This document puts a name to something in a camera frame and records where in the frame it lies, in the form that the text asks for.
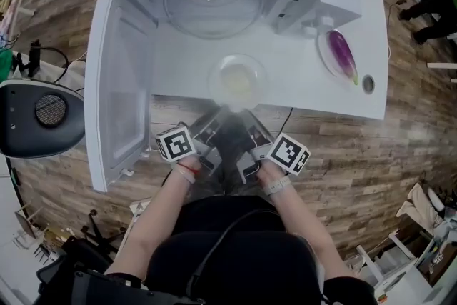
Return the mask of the white table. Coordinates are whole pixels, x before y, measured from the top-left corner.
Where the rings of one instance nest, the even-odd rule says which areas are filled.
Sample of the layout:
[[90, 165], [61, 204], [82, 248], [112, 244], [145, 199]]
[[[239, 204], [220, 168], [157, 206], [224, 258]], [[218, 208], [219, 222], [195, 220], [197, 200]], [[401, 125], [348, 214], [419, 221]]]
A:
[[388, 40], [383, 0], [361, 0], [362, 16], [338, 30], [346, 38], [358, 75], [371, 75], [372, 95], [346, 77], [334, 76], [319, 56], [316, 41], [278, 35], [258, 25], [230, 39], [204, 40], [161, 24], [154, 42], [151, 92], [158, 95], [210, 97], [207, 78], [222, 58], [245, 54], [268, 75], [261, 103], [336, 114], [383, 119], [388, 88]]

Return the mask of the black office chair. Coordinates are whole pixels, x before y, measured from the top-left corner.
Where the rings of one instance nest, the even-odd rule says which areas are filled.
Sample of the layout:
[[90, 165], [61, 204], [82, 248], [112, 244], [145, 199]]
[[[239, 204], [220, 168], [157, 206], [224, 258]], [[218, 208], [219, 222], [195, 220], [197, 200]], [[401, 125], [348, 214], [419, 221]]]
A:
[[70, 236], [62, 245], [58, 259], [37, 271], [39, 296], [33, 305], [70, 305], [77, 272], [103, 273], [112, 264], [111, 255], [118, 251], [112, 243], [123, 239], [126, 228], [105, 237], [94, 221], [96, 215], [97, 210], [90, 210], [89, 222], [81, 228], [83, 236]]

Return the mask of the purple eggplant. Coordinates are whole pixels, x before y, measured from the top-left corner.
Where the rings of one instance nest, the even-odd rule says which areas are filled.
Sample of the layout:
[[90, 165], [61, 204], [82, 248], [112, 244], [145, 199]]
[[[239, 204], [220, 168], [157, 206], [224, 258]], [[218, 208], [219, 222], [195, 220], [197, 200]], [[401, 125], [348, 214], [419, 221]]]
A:
[[343, 36], [337, 30], [332, 30], [327, 33], [327, 40], [330, 50], [337, 64], [341, 68], [343, 74], [357, 86], [358, 72], [354, 61], [351, 49]]

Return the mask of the person's right forearm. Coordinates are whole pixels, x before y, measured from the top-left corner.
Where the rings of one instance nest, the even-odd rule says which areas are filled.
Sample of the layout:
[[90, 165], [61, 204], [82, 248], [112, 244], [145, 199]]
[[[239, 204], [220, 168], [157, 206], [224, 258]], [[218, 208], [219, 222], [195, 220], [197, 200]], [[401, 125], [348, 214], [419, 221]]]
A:
[[292, 234], [303, 237], [314, 250], [324, 268], [325, 279], [352, 277], [326, 227], [307, 207], [291, 184], [270, 195], [284, 226]]

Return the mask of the beige wristwatch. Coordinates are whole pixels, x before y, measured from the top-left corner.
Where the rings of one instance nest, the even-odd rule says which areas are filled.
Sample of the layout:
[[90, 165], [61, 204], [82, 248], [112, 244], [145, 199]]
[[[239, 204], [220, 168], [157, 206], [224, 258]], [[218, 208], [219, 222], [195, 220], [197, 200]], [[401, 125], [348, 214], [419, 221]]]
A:
[[264, 191], [265, 195], [271, 196], [273, 194], [280, 192], [282, 189], [284, 189], [285, 187], [287, 187], [289, 185], [291, 185], [290, 178], [288, 176], [284, 176], [281, 179], [277, 179], [275, 181], [272, 181], [272, 182], [266, 184], [263, 187], [263, 191]]

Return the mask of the white round plate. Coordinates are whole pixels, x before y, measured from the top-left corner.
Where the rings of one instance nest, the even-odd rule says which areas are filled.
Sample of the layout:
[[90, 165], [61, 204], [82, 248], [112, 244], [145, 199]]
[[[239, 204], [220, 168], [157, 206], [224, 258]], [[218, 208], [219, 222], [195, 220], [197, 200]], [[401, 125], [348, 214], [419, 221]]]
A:
[[336, 77], [346, 77], [339, 65], [337, 64], [335, 58], [333, 57], [332, 51], [329, 48], [328, 40], [327, 40], [327, 33], [332, 30], [337, 29], [330, 29], [322, 34], [320, 34], [316, 40], [316, 46], [318, 49], [319, 56], [321, 57], [322, 62], [326, 66], [326, 68]]
[[[221, 71], [231, 65], [245, 66], [251, 76], [249, 95], [233, 95], [226, 89], [221, 80]], [[268, 75], [263, 65], [255, 58], [245, 54], [232, 54], [222, 58], [211, 68], [207, 78], [209, 95], [219, 105], [225, 105], [231, 111], [254, 109], [267, 93]]]

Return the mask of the person's left forearm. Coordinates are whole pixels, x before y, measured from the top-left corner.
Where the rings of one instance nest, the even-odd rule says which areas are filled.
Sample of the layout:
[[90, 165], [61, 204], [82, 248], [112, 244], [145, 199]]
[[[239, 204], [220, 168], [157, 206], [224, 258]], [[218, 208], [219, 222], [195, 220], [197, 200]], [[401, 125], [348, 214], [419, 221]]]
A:
[[174, 230], [181, 207], [201, 168], [197, 156], [181, 159], [133, 225], [107, 274], [130, 274], [143, 280], [155, 250]]

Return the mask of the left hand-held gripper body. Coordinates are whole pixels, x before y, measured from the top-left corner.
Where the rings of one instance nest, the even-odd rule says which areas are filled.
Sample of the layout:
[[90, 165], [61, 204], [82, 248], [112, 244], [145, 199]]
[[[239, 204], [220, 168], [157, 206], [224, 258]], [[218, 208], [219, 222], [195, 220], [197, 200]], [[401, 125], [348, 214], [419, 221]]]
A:
[[219, 150], [208, 142], [202, 142], [199, 137], [193, 136], [186, 125], [178, 125], [168, 129], [155, 137], [156, 145], [162, 158], [169, 163], [190, 155], [197, 155], [203, 167], [212, 175], [222, 163]]

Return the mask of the beige cloth bag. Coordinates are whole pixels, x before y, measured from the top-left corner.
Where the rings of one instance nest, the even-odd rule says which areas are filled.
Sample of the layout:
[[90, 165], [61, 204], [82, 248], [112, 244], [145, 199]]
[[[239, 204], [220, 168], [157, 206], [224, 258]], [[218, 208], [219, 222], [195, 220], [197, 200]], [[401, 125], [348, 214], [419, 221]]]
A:
[[443, 222], [443, 219], [438, 215], [418, 182], [409, 191], [407, 200], [403, 202], [397, 211], [396, 217], [399, 218], [404, 214], [408, 215], [430, 234]]

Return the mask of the person's black shirt torso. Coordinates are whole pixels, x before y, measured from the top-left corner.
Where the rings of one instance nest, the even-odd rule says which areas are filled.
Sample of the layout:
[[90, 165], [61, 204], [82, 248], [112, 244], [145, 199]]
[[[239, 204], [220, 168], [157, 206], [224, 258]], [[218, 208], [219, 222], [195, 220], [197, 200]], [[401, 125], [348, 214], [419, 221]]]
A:
[[185, 204], [144, 283], [206, 305], [321, 305], [309, 246], [288, 234], [272, 204], [257, 196]]

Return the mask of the person's grey trouser legs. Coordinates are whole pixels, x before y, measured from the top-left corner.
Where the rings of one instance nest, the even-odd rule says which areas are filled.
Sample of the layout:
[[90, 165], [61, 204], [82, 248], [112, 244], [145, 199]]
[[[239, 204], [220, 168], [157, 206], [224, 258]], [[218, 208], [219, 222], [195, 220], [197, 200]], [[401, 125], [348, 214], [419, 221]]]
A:
[[250, 111], [229, 114], [214, 138], [221, 157], [217, 182], [224, 196], [264, 197], [258, 179], [250, 178], [247, 183], [243, 183], [236, 166], [241, 157], [255, 147], [245, 125], [253, 121], [254, 116]]

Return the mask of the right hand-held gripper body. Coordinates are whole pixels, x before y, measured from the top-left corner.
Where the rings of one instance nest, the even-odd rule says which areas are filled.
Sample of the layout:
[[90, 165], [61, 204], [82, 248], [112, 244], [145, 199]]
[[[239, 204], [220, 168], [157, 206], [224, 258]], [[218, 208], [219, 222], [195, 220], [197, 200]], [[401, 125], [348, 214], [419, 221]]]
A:
[[273, 141], [248, 149], [236, 162], [236, 167], [243, 184], [247, 184], [264, 160], [279, 165], [287, 174], [298, 176], [310, 157], [306, 146], [281, 132]]

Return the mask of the black pod backpack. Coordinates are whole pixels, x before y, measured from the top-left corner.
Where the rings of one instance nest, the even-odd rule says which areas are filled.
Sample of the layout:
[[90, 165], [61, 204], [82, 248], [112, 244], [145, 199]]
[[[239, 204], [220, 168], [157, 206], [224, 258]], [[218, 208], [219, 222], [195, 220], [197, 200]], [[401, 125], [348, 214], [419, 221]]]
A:
[[0, 154], [37, 159], [62, 154], [85, 135], [84, 98], [47, 81], [0, 83]]

